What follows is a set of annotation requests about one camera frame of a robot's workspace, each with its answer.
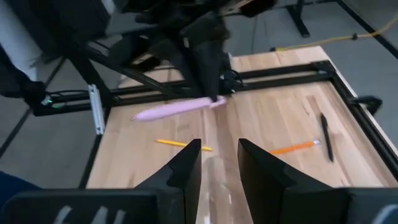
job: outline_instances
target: pink marker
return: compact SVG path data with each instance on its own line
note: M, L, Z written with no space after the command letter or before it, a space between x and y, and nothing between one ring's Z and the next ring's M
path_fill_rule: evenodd
M218 101L212 102L209 97L197 98L192 100L186 100L176 103L171 103L162 106L156 106L155 108L145 110L137 115L134 119L139 121L153 121L160 118L165 118L175 114L184 113L191 110L197 110L205 107L214 108L219 105L226 103L226 98L223 96L217 96Z

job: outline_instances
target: orange pencil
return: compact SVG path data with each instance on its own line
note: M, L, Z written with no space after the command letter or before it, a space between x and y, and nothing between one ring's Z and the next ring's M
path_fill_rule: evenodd
M288 152L295 151L297 149L305 149L305 148L316 146L316 145L319 145L319 144L321 144L321 141L314 140L314 141L310 141L310 142L306 142L306 143L302 143L302 144L297 144L297 145L294 145L294 146L286 147L286 148L283 148L283 149L271 150L271 151L269 151L269 153L271 153L272 155L280 155L280 154L285 154L285 153L288 153Z

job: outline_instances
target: black pen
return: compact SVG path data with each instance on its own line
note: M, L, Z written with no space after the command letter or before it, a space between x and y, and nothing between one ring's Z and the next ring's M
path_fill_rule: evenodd
M333 156L333 150L331 148L331 142L328 132L328 121L326 120L325 115L323 115L323 113L321 113L321 124L322 124L323 135L325 136L326 148L328 149L329 159L330 161L333 162L335 158Z

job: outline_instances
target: wooden table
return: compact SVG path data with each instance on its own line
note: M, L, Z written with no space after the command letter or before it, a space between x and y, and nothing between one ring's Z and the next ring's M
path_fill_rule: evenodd
M235 57L232 64L235 70L243 72L320 60L329 58L321 47L311 47ZM162 82L180 79L173 70L148 75ZM128 80L121 84L131 85L138 83ZM156 143L155 139L190 142L200 138L203 145L213 148L213 152L202 152L197 223L251 223L239 179L238 139L247 138L265 150L322 139L318 123L320 113L329 122L335 162L327 159L324 144L278 158L333 187L398 185L330 83L239 92L232 95L226 105L213 110L191 111L147 123L130 121L140 111L164 103L112 109L88 188L133 188L181 150Z

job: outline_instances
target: yellow pencil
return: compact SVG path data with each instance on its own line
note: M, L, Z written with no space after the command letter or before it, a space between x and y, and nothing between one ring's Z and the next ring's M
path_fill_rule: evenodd
M182 142L175 142L175 141L169 141L169 140L163 140L163 139L156 139L155 142L159 142L159 143L163 143L163 144L169 144L172 146L181 146L181 147L185 147L188 144L186 143L182 143ZM209 151L209 152L213 152L213 150L210 147L207 146L202 146L201 148L203 151Z

